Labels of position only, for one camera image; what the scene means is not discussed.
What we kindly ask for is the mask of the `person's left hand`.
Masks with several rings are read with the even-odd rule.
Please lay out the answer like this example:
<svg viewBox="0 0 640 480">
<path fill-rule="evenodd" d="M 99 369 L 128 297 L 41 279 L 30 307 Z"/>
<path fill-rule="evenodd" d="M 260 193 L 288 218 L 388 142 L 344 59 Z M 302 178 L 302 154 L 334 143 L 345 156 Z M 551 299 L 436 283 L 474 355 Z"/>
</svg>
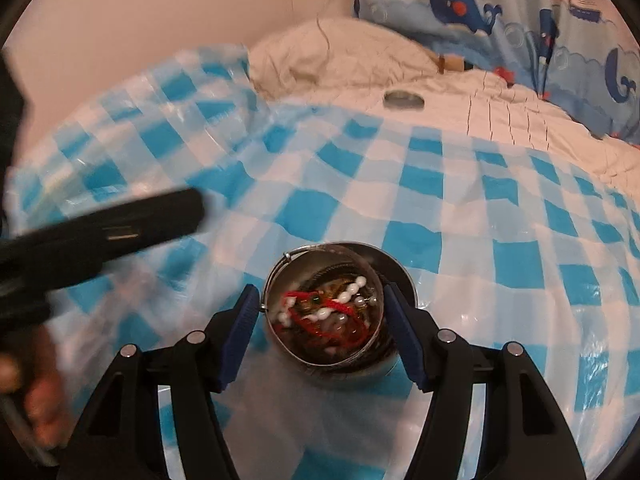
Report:
<svg viewBox="0 0 640 480">
<path fill-rule="evenodd" d="M 34 328 L 23 347 L 32 355 L 32 365 L 24 367 L 17 350 L 1 353 L 1 392 L 24 391 L 24 410 L 43 448 L 64 445 L 70 435 L 63 377 L 56 362 L 54 341 L 47 326 Z"/>
</svg>

